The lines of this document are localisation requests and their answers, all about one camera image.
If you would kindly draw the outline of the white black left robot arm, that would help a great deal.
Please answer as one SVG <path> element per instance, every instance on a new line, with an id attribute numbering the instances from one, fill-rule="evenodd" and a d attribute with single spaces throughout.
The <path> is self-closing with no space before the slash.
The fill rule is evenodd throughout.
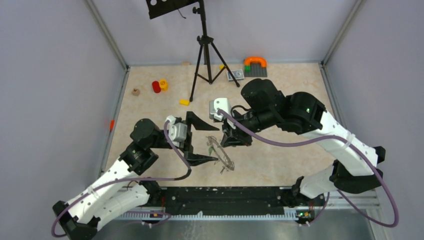
<path id="1" fill-rule="evenodd" d="M 186 119 L 169 115 L 163 128 L 149 118 L 137 121 L 130 133 L 131 143 L 112 166 L 74 198 L 53 205 L 56 218 L 51 235 L 91 240 L 107 223 L 132 208 L 156 206 L 161 194 L 148 188 L 150 183 L 184 180 L 192 167 L 214 160 L 193 153 L 191 128 L 218 131 L 192 111 L 186 112 Z M 153 149 L 172 149 L 186 166 L 186 173 L 179 177 L 142 177 L 159 158 Z"/>

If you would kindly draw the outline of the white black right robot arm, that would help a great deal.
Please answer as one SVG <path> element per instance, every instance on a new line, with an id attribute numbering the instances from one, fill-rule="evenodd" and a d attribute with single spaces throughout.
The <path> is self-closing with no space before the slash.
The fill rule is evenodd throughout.
<path id="1" fill-rule="evenodd" d="M 278 127 L 317 144 L 334 157 L 326 169 L 301 176 L 292 186 L 293 200 L 307 206 L 313 198 L 336 190 L 360 194 L 381 186 L 383 172 L 377 164 L 385 159 L 383 147 L 371 147 L 336 121 L 312 94 L 284 95 L 269 79 L 256 78 L 241 90 L 249 108 L 234 110 L 226 97 L 209 102 L 209 117 L 222 123 L 222 147 L 250 146 L 252 135 Z"/>

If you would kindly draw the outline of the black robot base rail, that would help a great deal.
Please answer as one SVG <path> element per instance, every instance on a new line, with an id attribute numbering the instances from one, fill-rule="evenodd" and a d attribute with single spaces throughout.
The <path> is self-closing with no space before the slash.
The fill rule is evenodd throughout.
<path id="1" fill-rule="evenodd" d="M 288 209 L 299 207 L 296 216 L 303 221 L 315 217 L 315 207 L 323 207 L 323 194 L 308 198 L 280 186 L 161 187 L 156 181 L 144 181 L 149 194 L 146 207 L 163 210 L 173 217 L 201 214 L 205 217 L 262 217 L 284 215 Z"/>

